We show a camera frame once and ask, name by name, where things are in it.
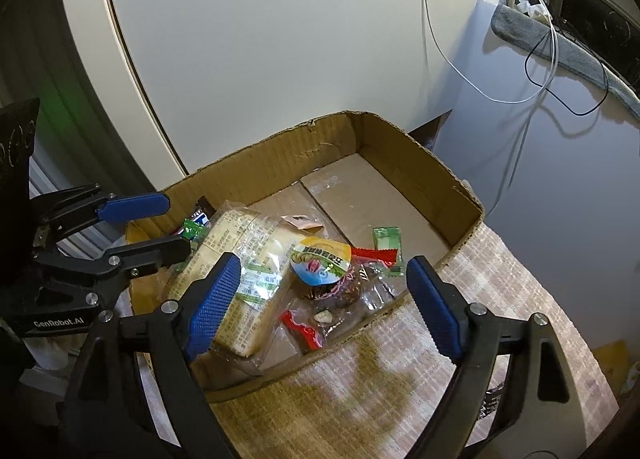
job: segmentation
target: bread in plastic bag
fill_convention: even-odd
[[[170,277],[164,298],[179,299],[191,282],[204,278],[225,251],[242,263],[238,292],[213,342],[241,358],[266,350],[280,306],[294,278],[292,249],[308,236],[281,218],[226,202],[186,267]]]

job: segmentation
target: blue gripper pad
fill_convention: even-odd
[[[209,274],[193,282],[180,299],[182,315],[188,317],[183,351],[190,362],[209,349],[240,286],[241,268],[236,255],[223,253]]]
[[[170,206],[171,201],[166,195],[154,192],[153,194],[110,199],[95,213],[100,221],[124,223],[133,219],[162,215],[169,210]]]
[[[463,296],[454,285],[442,282],[423,256],[408,262],[406,285],[440,354],[458,362],[468,331]]]

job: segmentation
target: textured rubber pad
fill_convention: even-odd
[[[440,354],[449,357],[453,362],[459,360],[463,349],[460,345],[458,321],[418,257],[414,257],[407,264],[406,285]]]
[[[218,261],[218,264],[202,279],[210,282],[209,293],[189,322],[189,336],[184,347],[189,361],[207,352],[240,285],[242,266],[236,255],[230,254],[226,262]]]
[[[134,195],[107,201],[96,210],[100,221],[109,223],[124,223],[133,219],[144,219],[162,215],[169,210],[171,201],[161,192]]]

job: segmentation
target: red candy wrapper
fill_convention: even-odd
[[[396,264],[396,259],[398,258],[398,250],[397,249],[369,249],[369,248],[354,248],[351,246],[351,257],[364,257],[366,259],[371,259],[372,261],[380,261],[386,265],[386,267],[391,267]]]
[[[322,348],[324,338],[320,331],[310,325],[296,322],[293,319],[293,313],[289,309],[280,315],[280,320],[289,331],[303,341],[309,351],[316,351]]]

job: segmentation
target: green candy wrapper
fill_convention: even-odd
[[[389,277],[404,276],[404,261],[402,260],[402,243],[400,229],[397,226],[373,228],[373,244],[375,249],[397,249],[396,264],[389,268]]]

